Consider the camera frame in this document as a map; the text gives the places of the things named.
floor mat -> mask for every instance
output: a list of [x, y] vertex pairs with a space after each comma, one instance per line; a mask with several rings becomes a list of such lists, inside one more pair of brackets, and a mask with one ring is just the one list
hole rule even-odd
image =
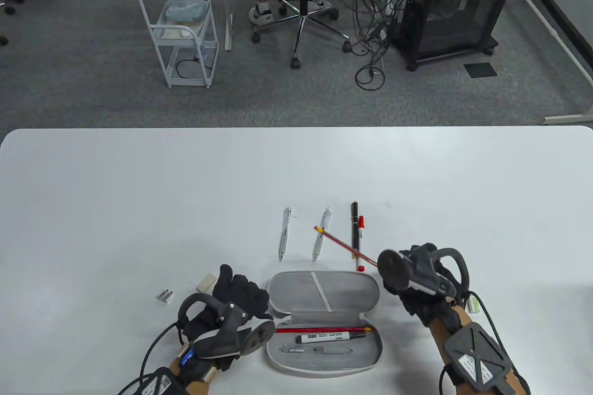
[[471, 78], [496, 77], [496, 71], [489, 63], [468, 63], [463, 65]]

bottle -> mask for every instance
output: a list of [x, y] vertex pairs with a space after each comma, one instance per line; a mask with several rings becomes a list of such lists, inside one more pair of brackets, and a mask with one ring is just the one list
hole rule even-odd
[[[205, 61], [206, 58], [208, 58], [208, 55], [206, 54], [206, 47], [204, 46], [204, 44], [200, 45], [200, 52], [202, 53], [202, 61]], [[195, 61], [199, 61], [200, 60], [200, 54], [197, 53], [196, 50], [196, 56], [195, 56]]]

sticker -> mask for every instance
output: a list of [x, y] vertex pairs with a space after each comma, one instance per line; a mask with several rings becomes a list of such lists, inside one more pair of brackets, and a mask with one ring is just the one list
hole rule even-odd
[[470, 313], [480, 313], [480, 303], [474, 295], [467, 300], [467, 309]]
[[142, 395], [163, 395], [165, 391], [171, 386], [171, 380], [166, 376], [161, 376], [161, 388], [158, 390], [158, 394], [155, 394], [155, 388], [157, 386], [157, 377], [155, 376], [150, 384], [142, 389]]
[[189, 359], [193, 357], [193, 350], [189, 349], [189, 352], [187, 352], [187, 355], [183, 357], [182, 359], [182, 366], [185, 365], [185, 363], [187, 363], [187, 361], [189, 361]]
[[[459, 361], [459, 364], [461, 364], [461, 366], [466, 370], [470, 378], [477, 382], [478, 377], [476, 372], [476, 359], [474, 357], [471, 357], [470, 355], [462, 355], [462, 357], [460, 357], [460, 359], [458, 359], [457, 361]], [[480, 369], [482, 373], [481, 384], [486, 384], [492, 378], [494, 378], [492, 372], [488, 370], [488, 368], [484, 365], [482, 361], [480, 361]]]
[[461, 366], [466, 370], [470, 378], [477, 382], [478, 378], [476, 376], [476, 359], [470, 355], [462, 355], [457, 361], [459, 361], [459, 364], [461, 364]]

red pencil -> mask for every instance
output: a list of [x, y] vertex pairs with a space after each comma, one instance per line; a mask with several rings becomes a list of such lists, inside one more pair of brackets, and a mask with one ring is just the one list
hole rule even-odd
[[334, 332], [372, 332], [372, 327], [305, 327], [301, 329], [276, 329], [276, 333], [334, 333]]
[[334, 241], [336, 244], [339, 244], [342, 247], [344, 247], [345, 249], [347, 249], [348, 251], [351, 251], [353, 255], [359, 256], [361, 259], [364, 259], [369, 264], [374, 265], [375, 267], [377, 266], [377, 262], [373, 261], [370, 257], [363, 255], [362, 253], [360, 253], [360, 251], [356, 251], [355, 249], [350, 247], [350, 245], [340, 241], [338, 238], [333, 237], [331, 234], [326, 232], [326, 230], [324, 230], [320, 226], [315, 226], [315, 229], [318, 232], [320, 232], [320, 234], [322, 234], [322, 235], [326, 236], [327, 238], [331, 239], [332, 241]]

white cart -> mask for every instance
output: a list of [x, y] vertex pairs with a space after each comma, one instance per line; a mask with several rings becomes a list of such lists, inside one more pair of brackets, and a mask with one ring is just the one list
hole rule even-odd
[[[216, 71], [219, 50], [216, 26], [214, 25], [214, 16], [212, 14], [212, 2], [206, 0], [209, 6], [203, 23], [195, 26], [186, 26], [172, 22], [165, 15], [173, 0], [165, 2], [156, 23], [151, 23], [150, 18], [148, 18], [144, 0], [138, 1], [140, 2], [140, 8], [142, 9], [148, 32], [154, 43], [154, 48], [169, 88], [172, 85], [206, 86], [206, 88], [210, 88], [212, 79], [214, 78], [214, 71]], [[214, 37], [211, 40], [206, 40], [206, 33], [210, 27], [212, 28], [212, 36]], [[187, 33], [189, 33], [189, 37], [182, 37], [183, 34], [187, 35]], [[163, 61], [161, 46], [172, 46], [172, 53], [166, 66]], [[195, 61], [196, 65], [199, 65], [199, 69], [196, 70], [198, 74], [194, 78], [179, 75], [178, 65], [182, 61]]]

